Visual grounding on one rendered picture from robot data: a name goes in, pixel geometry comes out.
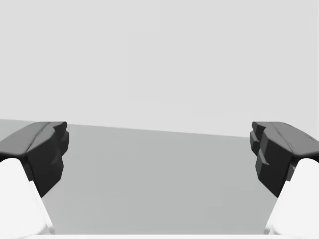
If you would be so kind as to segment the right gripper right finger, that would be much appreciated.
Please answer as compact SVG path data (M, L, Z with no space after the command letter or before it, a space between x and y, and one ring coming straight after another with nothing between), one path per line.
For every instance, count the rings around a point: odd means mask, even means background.
M277 201L266 235L319 235L319 141L283 122L252 123L259 181Z

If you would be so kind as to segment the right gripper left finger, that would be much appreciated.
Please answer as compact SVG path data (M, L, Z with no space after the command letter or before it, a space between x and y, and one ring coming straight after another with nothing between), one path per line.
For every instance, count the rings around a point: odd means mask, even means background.
M0 140L0 235L55 233L45 196L61 179L67 122L34 122Z

